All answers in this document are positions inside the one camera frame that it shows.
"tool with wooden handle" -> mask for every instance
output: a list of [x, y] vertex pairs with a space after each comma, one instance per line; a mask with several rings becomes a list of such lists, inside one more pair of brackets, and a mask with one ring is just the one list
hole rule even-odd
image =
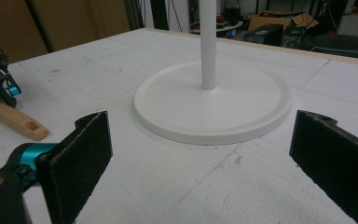
[[34, 140], [42, 140], [48, 135], [48, 129], [41, 123], [20, 110], [6, 105], [0, 97], [0, 121], [18, 133], [22, 133]]

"chair seat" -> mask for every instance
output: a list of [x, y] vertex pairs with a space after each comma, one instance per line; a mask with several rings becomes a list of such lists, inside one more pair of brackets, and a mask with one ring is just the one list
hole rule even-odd
[[304, 39], [300, 49], [358, 58], [358, 36], [317, 35]]

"circular base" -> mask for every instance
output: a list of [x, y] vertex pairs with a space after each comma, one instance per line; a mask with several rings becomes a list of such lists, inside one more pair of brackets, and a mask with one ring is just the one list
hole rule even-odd
[[288, 115], [289, 87], [241, 61], [219, 60], [216, 89], [207, 91], [201, 84], [200, 62], [156, 73], [135, 93], [140, 121], [178, 142], [224, 145], [269, 133]]

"white pole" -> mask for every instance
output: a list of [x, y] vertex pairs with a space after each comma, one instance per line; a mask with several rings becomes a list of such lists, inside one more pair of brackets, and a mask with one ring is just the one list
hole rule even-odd
[[202, 88], [216, 87], [216, 1], [200, 0]]

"white stand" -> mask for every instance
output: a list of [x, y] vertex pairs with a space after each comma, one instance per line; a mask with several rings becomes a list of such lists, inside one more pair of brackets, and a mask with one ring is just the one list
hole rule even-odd
[[215, 4], [200, 0], [200, 15], [201, 62], [166, 68], [145, 81], [134, 98], [140, 121], [158, 135], [196, 145], [232, 144], [269, 133], [288, 115], [289, 87], [235, 58], [216, 64]]

